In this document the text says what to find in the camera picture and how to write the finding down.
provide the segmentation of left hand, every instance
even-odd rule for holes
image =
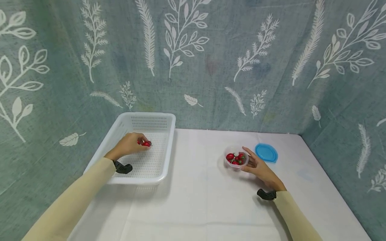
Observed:
[[[116,144],[116,146],[109,151],[105,157],[110,160],[118,160],[122,156],[134,154],[137,152],[147,151],[150,147],[142,146],[137,141],[147,142],[147,138],[142,133],[127,133],[122,139]]]

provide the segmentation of blue lid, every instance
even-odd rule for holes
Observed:
[[[271,145],[259,143],[255,147],[255,152],[265,162],[276,163],[278,160],[278,153]]]

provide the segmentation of right hand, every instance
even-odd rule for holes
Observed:
[[[241,167],[244,172],[254,174],[258,179],[262,180],[264,184],[275,191],[287,191],[283,182],[276,176],[276,174],[267,166],[267,164],[261,160],[250,149],[243,147],[243,149],[249,154],[249,161],[247,166]]]

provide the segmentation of forearm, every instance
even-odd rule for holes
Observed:
[[[277,192],[276,195],[277,198],[274,202],[280,214],[283,216],[294,241],[322,240],[318,232],[301,212],[289,192]]]
[[[43,213],[22,241],[65,241],[91,200],[115,172],[113,162],[101,158]]]

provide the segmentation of teal fabric backdrop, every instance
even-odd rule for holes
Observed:
[[[20,240],[116,117],[300,134],[386,236],[385,0],[3,0],[0,240]]]

